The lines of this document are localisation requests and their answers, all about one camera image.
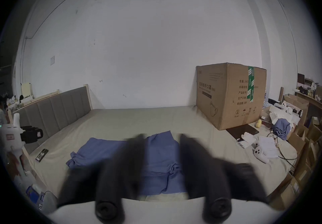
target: white wall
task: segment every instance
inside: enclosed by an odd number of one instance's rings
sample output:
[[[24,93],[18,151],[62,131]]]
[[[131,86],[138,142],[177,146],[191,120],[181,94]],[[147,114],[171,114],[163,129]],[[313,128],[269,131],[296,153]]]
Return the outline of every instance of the white wall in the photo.
[[[285,16],[277,0],[264,0],[264,4],[263,1],[257,1],[262,6],[262,16],[267,17],[265,25],[270,36],[270,97],[278,99],[281,86],[284,87],[284,93],[294,93],[292,89],[297,83],[297,73],[321,83],[321,37],[304,2],[281,0]]]
[[[25,35],[61,1],[39,1]],[[88,83],[94,108],[167,107],[195,104],[196,65],[228,61],[268,68],[269,97],[277,99],[281,86],[291,92],[296,85],[292,36],[278,6],[277,0],[66,0],[26,41],[21,75],[35,96]],[[297,17],[303,14],[309,19],[304,9]],[[317,56],[319,37],[301,35],[314,41]],[[313,69],[322,65],[319,57],[306,61]],[[310,71],[314,80],[322,77],[320,69]]]

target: blue cloth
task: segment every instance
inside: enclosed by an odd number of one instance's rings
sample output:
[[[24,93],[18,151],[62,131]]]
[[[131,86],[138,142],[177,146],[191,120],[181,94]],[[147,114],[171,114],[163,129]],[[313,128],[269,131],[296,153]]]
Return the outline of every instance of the blue cloth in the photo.
[[[147,138],[140,194],[171,194],[186,192],[179,165],[179,144],[170,131]]]
[[[283,140],[286,140],[286,137],[290,131],[290,123],[284,118],[279,118],[275,125],[273,125],[273,132]]]
[[[76,166],[88,166],[110,158],[116,150],[126,141],[107,141],[102,139],[90,138],[77,153],[70,154],[71,160],[66,162],[70,168]]]
[[[87,166],[110,158],[125,141],[90,138],[77,153],[70,154],[69,167]],[[147,137],[141,195],[186,192],[179,165],[179,144],[170,131]]]

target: white paper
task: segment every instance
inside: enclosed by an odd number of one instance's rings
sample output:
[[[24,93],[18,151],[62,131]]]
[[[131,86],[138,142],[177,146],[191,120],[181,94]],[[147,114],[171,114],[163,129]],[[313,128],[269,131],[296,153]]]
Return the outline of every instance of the white paper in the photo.
[[[254,136],[250,133],[245,132],[242,136],[241,136],[245,141],[247,141],[249,144],[252,144],[254,141],[256,141],[256,139],[254,138]]]
[[[277,149],[275,146],[275,141],[272,136],[265,137],[265,136],[259,136],[259,144],[263,149],[263,153],[268,158],[278,158],[279,155],[277,153]]]
[[[239,142],[240,146],[242,146],[244,149],[246,149],[248,146],[250,146],[251,144],[248,143],[247,141],[240,141]]]

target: game controller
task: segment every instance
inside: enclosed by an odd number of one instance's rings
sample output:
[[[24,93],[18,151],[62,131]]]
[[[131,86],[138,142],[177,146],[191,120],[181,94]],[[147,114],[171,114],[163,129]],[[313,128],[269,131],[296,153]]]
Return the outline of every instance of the game controller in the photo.
[[[263,153],[263,149],[261,148],[261,146],[256,147],[254,155],[256,158],[258,158],[260,161],[264,163],[268,163],[270,161]]]

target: cardboard packaging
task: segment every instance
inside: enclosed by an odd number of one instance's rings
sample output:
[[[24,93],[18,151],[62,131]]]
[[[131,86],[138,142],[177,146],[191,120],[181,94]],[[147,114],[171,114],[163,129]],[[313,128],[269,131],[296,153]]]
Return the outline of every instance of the cardboard packaging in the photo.
[[[280,190],[280,194],[270,203],[272,208],[276,210],[286,210],[295,201],[300,194],[301,188],[298,181],[292,178],[288,185]]]
[[[308,158],[309,158],[309,166],[311,169],[315,167],[319,154],[320,154],[319,144],[317,142],[313,142],[312,140],[310,140]]]
[[[297,97],[295,95],[292,94],[287,94],[283,96],[283,100],[291,103],[292,105],[302,109],[303,113],[301,116],[301,119],[299,121],[299,125],[304,125],[305,120],[306,120],[306,116],[308,114],[308,106],[309,106],[309,102],[305,99],[302,99],[300,97]]]
[[[303,167],[298,169],[298,171],[294,172],[294,177],[296,178],[297,182],[299,183],[300,187],[303,189],[308,179],[311,176],[311,168],[308,164],[305,164]]]
[[[313,124],[313,120],[311,121],[309,127],[308,127],[308,139],[311,139],[312,141],[316,142],[320,137],[322,137],[322,131],[319,129],[319,126],[316,126]]]
[[[265,89],[265,69],[232,63],[197,66],[197,107],[218,130],[257,121]]]
[[[290,137],[288,138],[288,142],[292,145],[298,156],[301,155],[302,149],[305,145],[305,136],[308,133],[308,129],[303,125],[297,125],[294,132],[291,133]]]

